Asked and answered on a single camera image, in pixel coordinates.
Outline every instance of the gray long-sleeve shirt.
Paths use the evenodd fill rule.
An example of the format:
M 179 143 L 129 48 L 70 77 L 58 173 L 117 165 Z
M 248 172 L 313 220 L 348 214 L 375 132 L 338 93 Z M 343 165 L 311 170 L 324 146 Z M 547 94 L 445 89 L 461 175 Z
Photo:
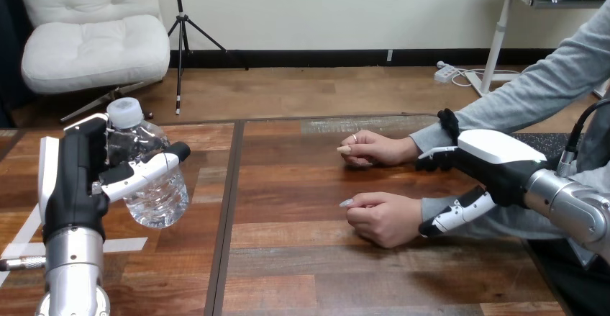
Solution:
M 610 78 L 610 0 L 591 20 L 546 59 L 455 115 L 460 130 L 492 129 L 506 133 L 541 122 Z M 448 134 L 434 124 L 411 135 L 419 149 L 452 145 Z M 572 179 L 610 192 L 610 107 L 594 114 L 581 143 Z M 424 199 L 424 220 L 434 217 L 454 197 Z M 536 212 L 518 206 L 496 207 L 486 215 L 450 233 L 476 238 L 515 235 L 553 239 L 565 233 Z

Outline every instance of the robotic arm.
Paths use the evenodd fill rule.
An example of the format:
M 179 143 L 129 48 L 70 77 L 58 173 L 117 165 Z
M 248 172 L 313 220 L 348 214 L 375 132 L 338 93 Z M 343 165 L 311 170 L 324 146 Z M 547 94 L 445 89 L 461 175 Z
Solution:
M 596 255 L 610 263 L 610 195 L 561 176 L 562 169 L 553 171 L 544 154 L 508 135 L 492 130 L 462 132 L 457 146 L 422 154 L 416 167 L 457 168 L 485 186 L 477 186 L 424 222 L 419 228 L 424 237 L 473 221 L 498 205 L 518 205 L 563 229 L 584 266 Z
M 47 291 L 36 315 L 109 316 L 102 286 L 102 217 L 108 205 L 175 168 L 190 154 L 184 143 L 107 169 L 108 118 L 95 114 L 41 141 L 39 209 L 46 257 L 0 261 L 0 271 L 46 268 Z

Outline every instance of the white cable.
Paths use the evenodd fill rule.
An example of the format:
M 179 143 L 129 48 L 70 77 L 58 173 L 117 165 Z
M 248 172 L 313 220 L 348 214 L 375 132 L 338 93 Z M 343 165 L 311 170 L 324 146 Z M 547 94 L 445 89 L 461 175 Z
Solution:
M 468 83 L 468 84 L 463 84 L 463 83 L 458 83 L 455 81 L 455 78 L 458 76 L 463 76 L 464 78 L 466 78 L 466 75 L 464 75 L 464 73 L 468 73 L 468 72 L 472 72 L 475 73 L 477 75 L 483 75 L 485 69 L 457 69 L 457 75 L 453 76 L 451 78 L 451 82 L 453 82 L 453 84 L 455 84 L 456 86 L 460 86 L 460 87 L 470 87 L 473 84 L 472 83 Z M 514 70 L 495 70 L 495 72 L 500 71 L 502 73 L 520 73 L 519 71 L 514 71 Z

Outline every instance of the white tape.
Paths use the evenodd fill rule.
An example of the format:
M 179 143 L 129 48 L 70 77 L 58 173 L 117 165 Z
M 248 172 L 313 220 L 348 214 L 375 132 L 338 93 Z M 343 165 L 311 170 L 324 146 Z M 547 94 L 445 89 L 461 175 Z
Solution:
M 108 239 L 104 243 L 104 253 L 123 253 L 127 251 L 140 251 L 144 248 L 148 237 Z M 22 249 L 21 256 L 44 256 L 46 254 L 45 244 L 29 243 Z
M 2 252 L 1 259 L 19 258 L 22 256 L 43 256 L 45 245 L 43 243 L 30 243 L 32 237 L 40 226 L 40 212 L 38 205 L 25 220 L 25 223 L 15 235 L 13 241 Z M 148 238 L 108 239 L 104 243 L 105 253 L 119 253 L 125 251 L 140 251 L 144 248 Z M 0 287 L 9 276 L 10 271 L 0 271 Z
M 140 251 L 146 244 L 147 237 L 127 238 L 127 239 L 108 239 L 104 243 L 105 253 L 123 253 L 125 251 Z

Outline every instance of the wooden table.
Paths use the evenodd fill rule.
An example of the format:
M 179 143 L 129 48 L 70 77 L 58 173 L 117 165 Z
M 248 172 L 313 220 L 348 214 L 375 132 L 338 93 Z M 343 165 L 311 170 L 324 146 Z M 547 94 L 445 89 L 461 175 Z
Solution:
M 193 151 L 181 167 L 191 205 L 164 230 L 138 225 L 123 204 L 111 206 L 104 218 L 109 240 L 146 238 L 142 250 L 104 256 L 111 315 L 564 315 L 518 240 L 438 238 L 384 250 L 345 221 L 338 204 L 358 192 L 440 197 L 473 185 L 458 172 L 348 169 L 335 150 L 359 129 L 404 137 L 435 120 L 164 127 Z M 37 203 L 46 135 L 61 131 L 17 133 L 0 161 L 3 250 Z M 28 241 L 39 243 L 40 229 Z M 0 287 L 0 315 L 31 315 L 43 287 L 41 271 L 11 272 Z

